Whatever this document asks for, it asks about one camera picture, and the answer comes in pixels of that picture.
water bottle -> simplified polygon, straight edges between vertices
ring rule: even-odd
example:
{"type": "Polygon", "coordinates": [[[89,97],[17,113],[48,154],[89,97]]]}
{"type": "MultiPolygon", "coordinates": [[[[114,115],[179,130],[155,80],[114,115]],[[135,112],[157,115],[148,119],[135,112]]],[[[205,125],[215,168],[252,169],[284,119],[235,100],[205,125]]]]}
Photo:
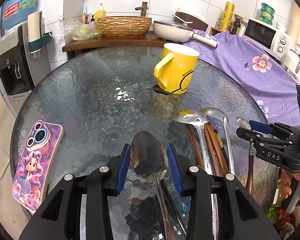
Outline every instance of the water bottle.
{"type": "Polygon", "coordinates": [[[2,26],[9,30],[22,22],[28,15],[37,11],[36,0],[5,0],[2,6],[2,26]]]}

cartoon girl illustration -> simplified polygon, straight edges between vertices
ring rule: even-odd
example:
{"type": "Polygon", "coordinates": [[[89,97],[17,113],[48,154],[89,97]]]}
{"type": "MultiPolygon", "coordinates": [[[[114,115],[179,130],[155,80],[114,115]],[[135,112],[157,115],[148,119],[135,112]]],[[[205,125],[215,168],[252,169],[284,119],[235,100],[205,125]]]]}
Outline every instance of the cartoon girl illustration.
{"type": "Polygon", "coordinates": [[[40,151],[32,151],[22,157],[17,169],[18,178],[15,179],[12,190],[14,197],[32,211],[37,210],[41,196],[39,178],[44,172],[41,158],[40,151]]]}

brown bottle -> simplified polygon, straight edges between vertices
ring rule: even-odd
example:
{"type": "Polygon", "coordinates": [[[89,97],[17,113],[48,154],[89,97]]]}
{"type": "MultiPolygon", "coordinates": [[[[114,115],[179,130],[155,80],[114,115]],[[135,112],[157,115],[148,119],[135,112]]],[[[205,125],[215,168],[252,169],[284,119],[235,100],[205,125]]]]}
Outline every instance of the brown bottle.
{"type": "Polygon", "coordinates": [[[237,31],[239,30],[240,27],[241,27],[240,19],[235,18],[235,21],[233,22],[232,29],[231,29],[230,33],[231,34],[237,34],[237,31]]]}

yellow mug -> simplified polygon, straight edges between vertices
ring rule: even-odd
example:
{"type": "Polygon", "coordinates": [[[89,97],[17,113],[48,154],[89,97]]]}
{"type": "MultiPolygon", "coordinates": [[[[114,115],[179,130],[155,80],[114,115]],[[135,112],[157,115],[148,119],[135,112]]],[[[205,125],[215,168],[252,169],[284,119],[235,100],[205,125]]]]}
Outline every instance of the yellow mug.
{"type": "Polygon", "coordinates": [[[161,61],[154,67],[154,77],[160,88],[168,93],[183,94],[197,65],[200,53],[190,47],[166,43],[161,61]]]}

plastic bag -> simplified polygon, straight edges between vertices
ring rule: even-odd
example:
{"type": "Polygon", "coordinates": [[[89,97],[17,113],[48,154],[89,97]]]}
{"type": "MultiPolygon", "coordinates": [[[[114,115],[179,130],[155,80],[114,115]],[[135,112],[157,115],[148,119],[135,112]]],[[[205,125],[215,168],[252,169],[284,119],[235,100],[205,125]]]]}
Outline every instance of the plastic bag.
{"type": "Polygon", "coordinates": [[[52,33],[54,37],[70,36],[75,41],[101,37],[101,33],[94,26],[73,19],[60,20],[59,27],[52,33]]]}

